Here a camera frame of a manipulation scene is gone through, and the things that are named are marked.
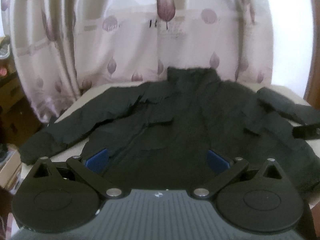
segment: white circular logo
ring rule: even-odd
[[[162,197],[163,194],[162,194],[161,192],[157,192],[157,193],[155,194],[155,196],[156,196],[156,197]]]

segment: curtain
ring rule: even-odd
[[[271,82],[268,0],[1,0],[1,11],[42,122],[91,87],[164,80],[168,66]]]

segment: black jacket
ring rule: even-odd
[[[214,176],[206,157],[215,149],[247,159],[252,168],[275,158],[298,191],[306,192],[319,182],[319,158],[293,138],[292,125],[280,115],[303,124],[320,120],[309,106],[266,88],[254,93],[222,82],[215,70],[168,68],[167,81],[110,88],[36,133],[20,148],[21,160],[32,164],[89,136],[82,155],[108,149],[101,175],[115,185],[182,189]]]

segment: red object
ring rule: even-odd
[[[7,69],[6,69],[5,67],[1,67],[1,68],[0,68],[0,76],[1,76],[1,77],[6,76],[7,73],[8,73],[8,71],[7,71]]]

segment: ribbed surface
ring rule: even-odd
[[[95,219],[68,233],[44,235],[23,229],[13,239],[303,240],[293,230],[271,236],[245,233],[220,218],[209,202],[194,200],[185,191],[147,190],[107,201]]]

